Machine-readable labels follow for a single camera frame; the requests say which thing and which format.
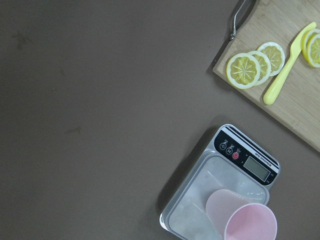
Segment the pink plastic cup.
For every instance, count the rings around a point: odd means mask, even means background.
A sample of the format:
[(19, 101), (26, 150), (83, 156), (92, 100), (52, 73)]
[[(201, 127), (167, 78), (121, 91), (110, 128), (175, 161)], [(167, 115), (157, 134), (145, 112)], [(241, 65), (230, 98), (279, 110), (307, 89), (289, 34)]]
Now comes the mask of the pink plastic cup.
[(277, 236), (278, 223), (273, 211), (231, 190), (213, 192), (205, 212), (223, 240), (274, 240)]

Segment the digital kitchen scale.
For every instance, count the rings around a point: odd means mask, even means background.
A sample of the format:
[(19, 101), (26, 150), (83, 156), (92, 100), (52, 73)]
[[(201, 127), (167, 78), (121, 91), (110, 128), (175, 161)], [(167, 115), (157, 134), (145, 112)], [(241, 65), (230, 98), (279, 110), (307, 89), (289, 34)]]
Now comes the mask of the digital kitchen scale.
[(266, 205), (280, 163), (232, 124), (222, 125), (159, 216), (181, 240), (220, 240), (206, 214), (212, 193), (226, 189)]

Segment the lemon slice top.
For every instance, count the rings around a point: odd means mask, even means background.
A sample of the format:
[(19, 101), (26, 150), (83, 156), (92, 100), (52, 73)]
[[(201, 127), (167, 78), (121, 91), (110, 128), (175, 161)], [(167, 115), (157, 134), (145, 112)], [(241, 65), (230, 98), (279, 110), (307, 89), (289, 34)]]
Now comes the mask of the lemon slice top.
[(225, 73), (231, 85), (237, 89), (246, 90), (256, 85), (261, 68), (254, 56), (238, 53), (228, 60)]

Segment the yellow plastic knife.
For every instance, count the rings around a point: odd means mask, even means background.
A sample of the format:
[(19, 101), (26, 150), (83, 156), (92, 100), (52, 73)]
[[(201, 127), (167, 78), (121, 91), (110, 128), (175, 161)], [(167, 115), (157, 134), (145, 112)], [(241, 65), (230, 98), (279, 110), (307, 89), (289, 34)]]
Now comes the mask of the yellow plastic knife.
[(284, 64), (282, 70), (268, 87), (263, 96), (263, 102), (266, 105), (272, 105), (276, 101), (293, 65), (302, 51), (302, 38), (304, 34), (309, 30), (315, 29), (316, 26), (317, 24), (315, 22), (311, 22), (305, 26), (292, 41), (287, 62)]

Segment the lemon slice middle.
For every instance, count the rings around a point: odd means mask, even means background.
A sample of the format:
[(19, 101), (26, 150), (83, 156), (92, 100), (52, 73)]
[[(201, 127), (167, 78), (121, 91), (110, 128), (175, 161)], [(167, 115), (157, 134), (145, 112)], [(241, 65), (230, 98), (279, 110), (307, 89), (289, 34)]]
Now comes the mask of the lemon slice middle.
[(265, 83), (268, 80), (268, 78), (271, 76), (271, 70), (272, 70), (271, 62), (267, 57), (267, 55), (261, 51), (254, 50), (254, 51), (250, 51), (248, 54), (253, 56), (259, 63), (260, 75), (257, 83), (255, 84), (255, 86), (259, 86)]

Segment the lemon slice lower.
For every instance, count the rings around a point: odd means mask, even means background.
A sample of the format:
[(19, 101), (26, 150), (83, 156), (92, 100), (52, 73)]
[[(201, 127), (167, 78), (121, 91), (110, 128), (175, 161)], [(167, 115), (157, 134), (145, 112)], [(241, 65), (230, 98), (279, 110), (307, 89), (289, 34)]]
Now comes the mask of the lemon slice lower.
[(260, 45), (257, 50), (264, 53), (271, 65), (270, 76), (273, 77), (280, 73), (285, 64), (285, 52), (283, 48), (276, 42), (269, 41)]

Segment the bamboo cutting board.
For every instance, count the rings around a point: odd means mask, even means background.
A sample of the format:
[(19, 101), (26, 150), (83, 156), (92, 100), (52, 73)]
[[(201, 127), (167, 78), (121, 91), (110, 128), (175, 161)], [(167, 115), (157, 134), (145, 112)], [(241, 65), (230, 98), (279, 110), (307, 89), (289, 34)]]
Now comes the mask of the bamboo cutting board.
[[(228, 60), (236, 54), (256, 50), (267, 42), (279, 44), (288, 59), (292, 41), (310, 23), (320, 23), (318, 0), (258, 0), (226, 46), (212, 71), (227, 81)], [(240, 90), (240, 93), (296, 134), (316, 151), (320, 149), (320, 70), (299, 54), (275, 102), (263, 101), (276, 78)]]

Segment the lemon slice behind pair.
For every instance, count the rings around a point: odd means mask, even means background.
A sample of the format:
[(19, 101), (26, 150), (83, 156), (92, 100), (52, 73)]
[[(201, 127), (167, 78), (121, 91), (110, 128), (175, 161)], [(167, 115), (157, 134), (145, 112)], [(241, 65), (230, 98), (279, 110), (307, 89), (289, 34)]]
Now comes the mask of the lemon slice behind pair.
[(317, 34), (320, 34), (320, 30), (318, 28), (314, 28), (314, 29), (311, 29), (309, 31), (307, 31), (304, 35), (303, 35), (303, 38), (302, 38), (302, 53), (303, 53), (303, 56), (305, 57), (307, 55), (307, 44), (308, 44), (308, 41), (315, 35)]

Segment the lemon slice front pair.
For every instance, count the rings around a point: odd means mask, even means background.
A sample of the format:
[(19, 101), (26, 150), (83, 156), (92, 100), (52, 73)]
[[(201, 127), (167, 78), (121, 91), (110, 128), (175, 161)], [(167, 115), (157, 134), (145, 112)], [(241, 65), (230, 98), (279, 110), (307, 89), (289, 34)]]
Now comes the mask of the lemon slice front pair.
[(320, 35), (316, 34), (310, 38), (306, 47), (306, 59), (314, 67), (320, 67)]

